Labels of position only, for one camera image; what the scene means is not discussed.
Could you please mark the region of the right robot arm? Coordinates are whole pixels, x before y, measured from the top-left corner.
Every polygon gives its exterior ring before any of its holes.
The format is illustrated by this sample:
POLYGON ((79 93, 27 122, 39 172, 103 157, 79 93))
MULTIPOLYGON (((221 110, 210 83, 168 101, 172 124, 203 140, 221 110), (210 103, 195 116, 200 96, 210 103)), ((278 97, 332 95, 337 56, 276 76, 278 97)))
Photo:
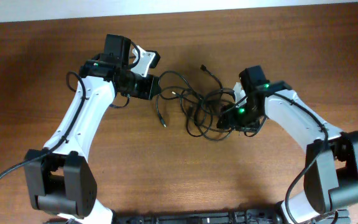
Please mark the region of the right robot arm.
POLYGON ((305 166, 283 201, 270 210, 248 210, 249 223, 350 223, 358 203, 358 131, 331 125, 285 82, 236 83, 222 90, 234 102, 222 108, 219 129, 255 135, 266 119, 279 124, 305 152, 305 166))

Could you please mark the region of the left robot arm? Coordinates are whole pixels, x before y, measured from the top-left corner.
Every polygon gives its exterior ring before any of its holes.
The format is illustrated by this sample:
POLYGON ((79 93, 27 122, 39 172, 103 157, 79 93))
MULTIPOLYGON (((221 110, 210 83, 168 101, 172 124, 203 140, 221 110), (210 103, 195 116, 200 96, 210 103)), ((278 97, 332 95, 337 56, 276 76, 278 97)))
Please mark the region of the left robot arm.
POLYGON ((158 78, 149 74, 154 62, 130 67, 89 60, 79 72, 71 105, 43 149, 30 149, 24 171, 34 210, 68 222, 112 223, 114 212, 98 199, 98 186, 88 164, 90 147, 99 124, 117 93, 145 100, 159 94, 158 78))

